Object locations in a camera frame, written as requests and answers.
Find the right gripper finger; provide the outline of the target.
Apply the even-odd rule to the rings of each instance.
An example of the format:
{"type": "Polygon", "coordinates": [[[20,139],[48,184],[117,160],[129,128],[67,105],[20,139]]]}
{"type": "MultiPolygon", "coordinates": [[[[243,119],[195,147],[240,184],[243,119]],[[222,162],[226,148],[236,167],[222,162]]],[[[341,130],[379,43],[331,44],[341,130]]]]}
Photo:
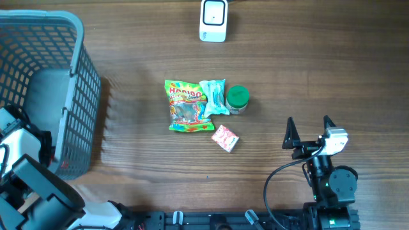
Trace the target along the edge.
{"type": "Polygon", "coordinates": [[[301,147],[301,140],[292,117],[287,120],[286,133],[282,143],[282,149],[294,149],[301,147]]]}
{"type": "Polygon", "coordinates": [[[325,130],[327,128],[336,127],[336,124],[330,119],[330,117],[328,115],[325,115],[323,117],[323,125],[324,125],[325,130]]]}

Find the small red snack packet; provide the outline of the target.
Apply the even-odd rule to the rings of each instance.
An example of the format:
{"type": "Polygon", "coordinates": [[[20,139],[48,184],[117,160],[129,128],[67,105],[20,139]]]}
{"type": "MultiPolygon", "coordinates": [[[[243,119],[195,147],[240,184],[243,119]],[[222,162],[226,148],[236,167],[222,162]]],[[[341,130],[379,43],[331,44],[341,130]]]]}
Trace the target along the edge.
{"type": "Polygon", "coordinates": [[[227,127],[220,125],[216,132],[212,135],[212,140],[215,141],[223,150],[230,153],[239,140],[239,136],[230,131],[227,127]]]}

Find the green lid jar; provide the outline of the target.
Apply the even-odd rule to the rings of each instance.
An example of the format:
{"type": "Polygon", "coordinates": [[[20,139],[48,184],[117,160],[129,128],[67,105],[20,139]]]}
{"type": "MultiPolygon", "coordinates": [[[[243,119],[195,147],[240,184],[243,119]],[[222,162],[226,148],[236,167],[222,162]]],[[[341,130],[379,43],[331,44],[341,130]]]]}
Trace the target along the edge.
{"type": "Polygon", "coordinates": [[[233,86],[228,90],[226,97],[226,107],[231,114],[242,113],[250,100],[250,93],[244,86],[233,86]]]}

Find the teal tissue packet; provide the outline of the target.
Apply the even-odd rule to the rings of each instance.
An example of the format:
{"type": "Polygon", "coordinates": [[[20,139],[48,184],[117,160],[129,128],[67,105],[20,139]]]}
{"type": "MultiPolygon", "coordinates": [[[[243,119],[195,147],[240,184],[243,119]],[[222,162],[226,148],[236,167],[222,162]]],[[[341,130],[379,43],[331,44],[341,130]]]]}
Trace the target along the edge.
{"type": "Polygon", "coordinates": [[[208,101],[204,110],[204,116],[206,118],[212,114],[230,115],[230,111],[225,106],[224,102],[225,81],[225,79],[202,80],[199,83],[208,101]]]}

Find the green Haribo gummy bag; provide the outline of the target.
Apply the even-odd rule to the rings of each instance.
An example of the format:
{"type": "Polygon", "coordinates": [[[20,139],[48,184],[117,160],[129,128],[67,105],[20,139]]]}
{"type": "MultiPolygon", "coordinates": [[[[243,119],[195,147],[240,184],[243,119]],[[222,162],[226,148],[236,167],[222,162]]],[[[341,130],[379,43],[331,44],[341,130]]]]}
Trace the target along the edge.
{"type": "Polygon", "coordinates": [[[169,101],[169,130],[199,132],[215,129],[211,119],[205,117],[208,101],[199,84],[165,80],[164,88],[169,101]]]}

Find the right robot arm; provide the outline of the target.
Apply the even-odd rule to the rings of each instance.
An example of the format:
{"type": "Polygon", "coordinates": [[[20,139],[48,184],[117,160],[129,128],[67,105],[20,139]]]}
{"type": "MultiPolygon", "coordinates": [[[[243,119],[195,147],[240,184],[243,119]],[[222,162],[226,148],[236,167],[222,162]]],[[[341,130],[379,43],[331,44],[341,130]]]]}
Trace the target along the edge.
{"type": "Polygon", "coordinates": [[[342,152],[348,133],[323,117],[324,133],[315,141],[302,141],[293,118],[288,118],[282,148],[293,150],[293,160],[303,160],[302,170],[312,188],[314,202],[305,203],[303,213],[307,229],[360,229],[355,202],[358,173],[351,167],[333,166],[331,158],[342,152]]]}

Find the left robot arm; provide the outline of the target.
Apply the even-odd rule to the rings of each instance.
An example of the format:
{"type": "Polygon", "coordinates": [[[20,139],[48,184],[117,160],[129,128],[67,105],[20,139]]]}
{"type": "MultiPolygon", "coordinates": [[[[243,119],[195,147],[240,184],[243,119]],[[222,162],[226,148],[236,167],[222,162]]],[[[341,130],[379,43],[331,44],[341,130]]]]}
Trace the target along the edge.
{"type": "Polygon", "coordinates": [[[1,229],[138,229],[122,204],[86,203],[50,172],[54,152],[23,108],[1,108],[1,229]]]}

